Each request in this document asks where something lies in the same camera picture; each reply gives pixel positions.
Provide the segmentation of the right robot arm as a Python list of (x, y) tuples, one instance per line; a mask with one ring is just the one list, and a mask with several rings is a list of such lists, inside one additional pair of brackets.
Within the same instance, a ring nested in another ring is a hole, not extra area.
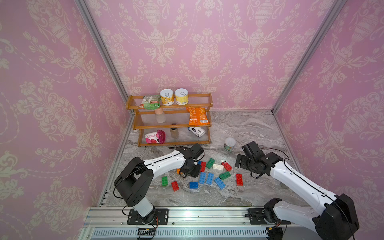
[(278, 180), (308, 204), (301, 207), (273, 198), (262, 209), (248, 210), (246, 217), (251, 223), (263, 219), (278, 228), (290, 222), (314, 231), (322, 240), (355, 238), (360, 225), (352, 198), (322, 188), (276, 153), (265, 154), (256, 142), (250, 142), (242, 149), (244, 154), (237, 156), (237, 168), (248, 170), (252, 177), (267, 175)]

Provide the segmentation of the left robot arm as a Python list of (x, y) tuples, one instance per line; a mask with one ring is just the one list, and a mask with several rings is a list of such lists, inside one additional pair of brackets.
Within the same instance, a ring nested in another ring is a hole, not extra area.
[(152, 181), (176, 169), (185, 176), (196, 178), (201, 171), (197, 162), (204, 156), (202, 146), (194, 144), (190, 148), (176, 147), (171, 153), (150, 160), (135, 157), (115, 179), (114, 190), (118, 191), (128, 207), (133, 208), (143, 220), (149, 222), (155, 217), (156, 209), (146, 197)]

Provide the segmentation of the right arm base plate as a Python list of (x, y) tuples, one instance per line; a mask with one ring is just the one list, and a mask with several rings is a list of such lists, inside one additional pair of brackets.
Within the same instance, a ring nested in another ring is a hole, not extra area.
[(251, 225), (290, 225), (291, 222), (278, 219), (272, 210), (262, 208), (247, 209), (248, 213), (245, 214), (249, 218)]

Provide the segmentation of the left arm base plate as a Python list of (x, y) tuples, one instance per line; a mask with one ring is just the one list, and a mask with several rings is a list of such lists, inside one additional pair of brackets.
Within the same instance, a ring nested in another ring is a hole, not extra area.
[(136, 210), (129, 212), (127, 225), (167, 225), (169, 209), (154, 209), (146, 217), (142, 217)]

